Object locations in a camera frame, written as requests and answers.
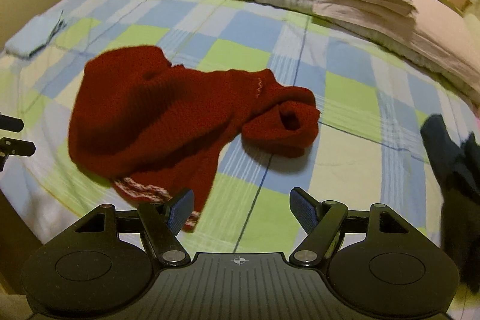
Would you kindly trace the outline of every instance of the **bed sheet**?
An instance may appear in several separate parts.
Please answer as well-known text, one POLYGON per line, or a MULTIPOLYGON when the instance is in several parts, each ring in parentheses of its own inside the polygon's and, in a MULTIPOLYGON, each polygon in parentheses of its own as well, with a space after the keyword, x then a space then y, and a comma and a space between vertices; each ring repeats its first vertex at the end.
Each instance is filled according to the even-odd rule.
MULTIPOLYGON (((440 113, 454 141, 469 131, 480 136, 469 106, 444 80, 326 21, 268 5, 63 0, 47 13, 59 9, 67 27, 49 46, 30 60, 0 58, 0 110, 22 118, 20 136, 37 146, 30 158, 9 158, 0 188, 43 242, 98 204, 131 208, 107 181, 71 162, 68 123, 88 60, 152 44, 172 63, 207 72, 268 67, 279 83, 309 88, 322 112, 319 135, 301 158, 269 155, 243 146, 239 137, 225 146, 195 232, 178 236, 191 254, 289 255, 305 237, 289 209, 295 186, 351 209, 386 203, 439 244, 442 196, 419 126, 440 113)), ((135 235, 123 238, 139 245, 135 235)), ((345 245, 361 238, 348 235, 345 245)), ((460 289, 451 314, 478 319, 478 307, 478 299, 460 289)))

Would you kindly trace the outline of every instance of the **red sweater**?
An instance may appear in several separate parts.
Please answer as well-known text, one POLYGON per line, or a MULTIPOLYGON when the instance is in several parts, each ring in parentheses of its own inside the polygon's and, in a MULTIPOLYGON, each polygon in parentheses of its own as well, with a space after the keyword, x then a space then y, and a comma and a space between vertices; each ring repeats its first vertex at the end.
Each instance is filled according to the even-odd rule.
POLYGON ((281 86, 269 69, 206 73, 172 66, 155 46, 121 48, 85 66, 68 146, 73 162, 128 199, 165 202, 191 188, 191 231, 228 142, 241 132, 267 152, 299 157, 319 115, 311 91, 281 86))

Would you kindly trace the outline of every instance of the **light blue folded cloth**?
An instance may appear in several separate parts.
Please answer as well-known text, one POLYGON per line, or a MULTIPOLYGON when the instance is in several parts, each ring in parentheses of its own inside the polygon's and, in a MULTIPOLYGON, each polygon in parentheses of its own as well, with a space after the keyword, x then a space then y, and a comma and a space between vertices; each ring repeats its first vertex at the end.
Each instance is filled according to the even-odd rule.
POLYGON ((63 10, 33 17, 5 44, 5 51, 19 57, 30 57, 32 53, 47 45, 63 26, 63 10))

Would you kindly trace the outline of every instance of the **silver screw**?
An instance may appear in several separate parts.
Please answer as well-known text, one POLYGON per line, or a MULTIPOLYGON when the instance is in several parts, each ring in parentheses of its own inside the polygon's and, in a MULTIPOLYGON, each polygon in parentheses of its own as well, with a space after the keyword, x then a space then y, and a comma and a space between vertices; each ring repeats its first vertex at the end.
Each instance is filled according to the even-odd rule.
POLYGON ((162 258, 165 259, 167 262, 177 263, 184 260, 186 258, 186 255, 183 251, 170 250, 170 251, 164 252, 162 255, 162 258))
POLYGON ((317 254, 314 253, 313 251, 301 250, 301 251, 295 252, 293 257, 296 260, 298 260, 299 262, 309 263, 309 262, 313 262, 315 259, 317 259, 317 254))

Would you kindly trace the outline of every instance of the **plaid fabric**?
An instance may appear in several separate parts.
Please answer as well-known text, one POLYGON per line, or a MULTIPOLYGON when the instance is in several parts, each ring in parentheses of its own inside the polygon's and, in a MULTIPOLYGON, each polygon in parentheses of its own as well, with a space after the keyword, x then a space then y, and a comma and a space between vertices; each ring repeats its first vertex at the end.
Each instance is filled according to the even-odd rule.
MULTIPOLYGON (((454 141, 469 131, 480 136, 472 111, 442 80, 323 20, 266 5, 63 0, 47 13, 58 9, 68 26, 47 48, 31 60, 0 58, 1 111, 22 118, 21 137, 37 146, 31 158, 8 160, 0 187, 43 242, 98 204, 131 209, 107 181, 71 162, 68 122, 88 60, 121 46, 154 44, 172 63, 202 71, 268 67, 280 83, 313 91, 322 112, 318 138, 301 158, 268 155, 239 137, 225 146, 196 231, 178 236, 191 254, 289 255, 305 237, 289 209, 295 186, 351 209, 386 203, 439 244, 442 196, 419 126, 440 113, 454 141)), ((346 244, 361 237, 349 235, 346 244)), ((140 245, 135 235, 124 239, 140 245)), ((474 319, 478 307, 460 290, 450 312, 474 319)))

